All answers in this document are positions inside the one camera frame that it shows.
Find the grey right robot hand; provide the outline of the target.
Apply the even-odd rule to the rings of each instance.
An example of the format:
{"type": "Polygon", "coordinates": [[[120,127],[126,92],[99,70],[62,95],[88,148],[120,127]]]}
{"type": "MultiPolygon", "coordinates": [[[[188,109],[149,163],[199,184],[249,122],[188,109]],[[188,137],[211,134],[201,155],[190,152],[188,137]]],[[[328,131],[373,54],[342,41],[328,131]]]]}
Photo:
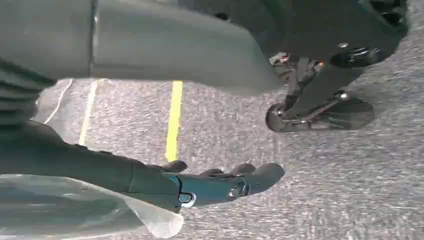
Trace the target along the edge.
{"type": "Polygon", "coordinates": [[[185,175],[186,164],[144,164],[65,142],[33,120],[41,93],[63,79],[185,80],[258,95],[280,80],[253,35],[214,16],[155,0],[0,3],[0,172],[65,177],[172,212],[181,197],[214,205],[262,193],[285,171],[244,163],[185,175]]]}

